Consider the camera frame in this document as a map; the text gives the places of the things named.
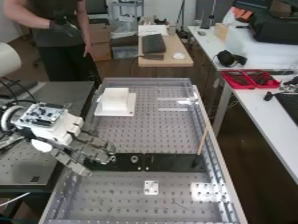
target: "red object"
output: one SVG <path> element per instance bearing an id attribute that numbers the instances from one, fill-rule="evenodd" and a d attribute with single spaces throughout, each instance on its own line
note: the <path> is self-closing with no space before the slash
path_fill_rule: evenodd
<path id="1" fill-rule="evenodd" d="M 246 76 L 252 80 L 255 87 L 259 89 L 275 89 L 279 88 L 280 83 L 271 77 L 271 75 L 260 70 L 251 70 L 243 72 Z"/>
<path id="2" fill-rule="evenodd" d="M 232 89 L 254 89 L 255 83 L 240 71 L 222 71 L 220 75 Z"/>
<path id="3" fill-rule="evenodd" d="M 222 71 L 220 75 L 232 89 L 275 89 L 279 82 L 260 70 Z"/>

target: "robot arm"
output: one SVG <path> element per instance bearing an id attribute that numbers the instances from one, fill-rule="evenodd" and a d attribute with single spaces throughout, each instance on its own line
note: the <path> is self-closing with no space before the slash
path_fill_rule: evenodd
<path id="1" fill-rule="evenodd" d="M 0 43 L 0 78 L 19 66 L 15 51 Z M 81 129 L 82 125 L 82 118 L 73 116 L 59 105 L 35 103 L 25 109 L 19 105 L 6 104 L 1 107 L 0 127 L 9 137 L 0 142 L 0 154 L 25 139 L 35 150 L 49 153 L 73 172 L 90 176 L 91 172 L 79 163 L 77 155 L 107 164 L 115 160 L 115 147 L 110 142 L 98 144 L 99 139 Z"/>

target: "perforated metal table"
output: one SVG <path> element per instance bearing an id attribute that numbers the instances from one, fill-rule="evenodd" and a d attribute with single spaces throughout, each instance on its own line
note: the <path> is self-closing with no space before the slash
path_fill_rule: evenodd
<path id="1" fill-rule="evenodd" d="M 66 105 L 69 112 L 79 116 L 91 87 L 91 82 L 49 82 L 33 95 L 41 102 Z M 0 155 L 0 192 L 51 191 L 55 164 L 50 155 L 22 141 Z"/>
<path id="2" fill-rule="evenodd" d="M 95 99 L 107 87 L 137 93 L 133 117 L 94 117 Z M 65 170 L 39 224 L 247 223 L 211 131 L 196 88 L 188 79 L 105 79 L 85 128 L 117 153 L 195 154 L 208 129 L 204 172 L 94 171 L 79 177 Z M 144 181 L 158 182 L 146 195 Z"/>

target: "wall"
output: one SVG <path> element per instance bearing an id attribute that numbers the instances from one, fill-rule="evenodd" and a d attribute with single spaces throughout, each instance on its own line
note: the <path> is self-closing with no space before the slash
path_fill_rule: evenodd
<path id="1" fill-rule="evenodd" d="M 182 0 L 143 0 L 144 1 L 144 16 L 156 15 L 158 19 L 176 21 Z M 123 13 L 131 13 L 133 10 L 123 10 Z M 184 27 L 192 25 L 195 14 L 195 0 L 184 0 Z"/>
<path id="2" fill-rule="evenodd" d="M 15 24 L 3 16 L 2 1 L 0 0 L 0 42 L 7 43 L 19 36 L 19 31 Z"/>
<path id="3" fill-rule="evenodd" d="M 215 22 L 220 22 L 230 7 L 231 3 L 234 0 L 215 0 L 215 10 L 214 10 L 214 20 Z M 212 3 L 214 0 L 196 0 L 196 19 L 200 19 L 203 17 L 203 22 L 207 21 L 210 13 L 211 13 L 211 8 L 212 8 Z"/>

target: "gray shirt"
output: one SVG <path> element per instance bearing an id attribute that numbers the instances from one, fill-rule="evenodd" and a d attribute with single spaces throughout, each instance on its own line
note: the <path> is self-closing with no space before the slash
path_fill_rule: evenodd
<path id="1" fill-rule="evenodd" d="M 75 16 L 77 2 L 81 0 L 27 0 L 27 9 L 37 16 L 53 20 L 54 13 L 66 16 L 78 27 Z M 69 47 L 83 44 L 82 36 L 69 37 L 65 33 L 49 29 L 31 29 L 37 47 Z"/>

